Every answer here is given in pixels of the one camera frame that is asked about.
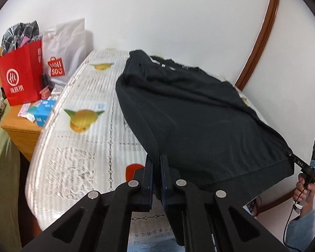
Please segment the blue sleeve forearm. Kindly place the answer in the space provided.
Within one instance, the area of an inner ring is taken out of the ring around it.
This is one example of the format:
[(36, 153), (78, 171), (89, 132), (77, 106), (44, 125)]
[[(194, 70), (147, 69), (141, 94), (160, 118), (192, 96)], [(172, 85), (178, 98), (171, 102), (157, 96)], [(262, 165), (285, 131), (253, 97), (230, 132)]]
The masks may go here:
[(285, 242), (293, 247), (290, 251), (305, 251), (313, 240), (313, 228), (315, 222), (315, 210), (311, 210), (303, 217), (298, 216), (291, 220), (286, 231)]

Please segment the person's right hand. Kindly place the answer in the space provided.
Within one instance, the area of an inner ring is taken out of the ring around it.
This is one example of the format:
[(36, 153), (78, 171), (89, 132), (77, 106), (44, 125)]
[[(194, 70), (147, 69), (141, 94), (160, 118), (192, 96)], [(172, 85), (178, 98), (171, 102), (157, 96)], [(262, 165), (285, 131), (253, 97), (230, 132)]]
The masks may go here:
[(296, 202), (304, 201), (301, 210), (300, 210), (300, 217), (305, 216), (314, 207), (314, 197), (315, 197), (315, 184), (310, 183), (305, 187), (305, 177), (302, 173), (298, 176), (298, 182), (296, 184), (296, 188), (293, 194), (293, 200)]

